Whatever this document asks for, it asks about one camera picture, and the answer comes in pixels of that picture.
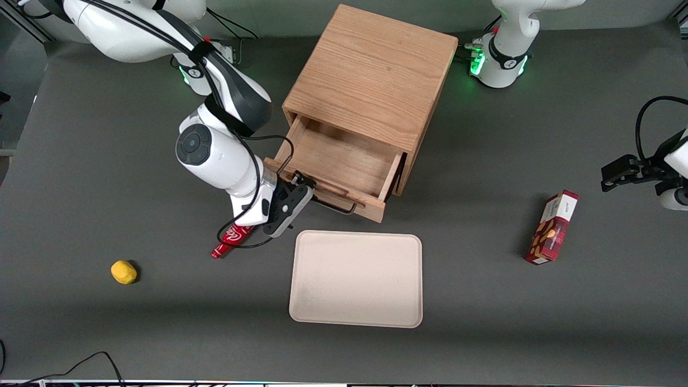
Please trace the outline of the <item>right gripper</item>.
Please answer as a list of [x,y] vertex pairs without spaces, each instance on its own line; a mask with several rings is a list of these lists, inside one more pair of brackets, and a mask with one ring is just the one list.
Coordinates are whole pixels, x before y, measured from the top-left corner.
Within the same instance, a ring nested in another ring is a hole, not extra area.
[[253,196],[232,199],[234,223],[238,226],[262,226],[263,232],[276,238],[291,226],[313,198],[317,182],[295,171],[292,183],[278,180],[275,187],[263,184],[253,205]]

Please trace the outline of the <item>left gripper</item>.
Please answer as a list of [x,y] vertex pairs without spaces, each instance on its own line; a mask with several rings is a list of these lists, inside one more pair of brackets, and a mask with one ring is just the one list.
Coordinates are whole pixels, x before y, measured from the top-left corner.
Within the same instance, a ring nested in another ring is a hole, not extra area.
[[662,142],[651,157],[646,157],[640,147],[638,157],[624,155],[600,169],[602,192],[614,187],[634,184],[641,175],[642,183],[683,183],[687,174],[687,135],[686,129]]

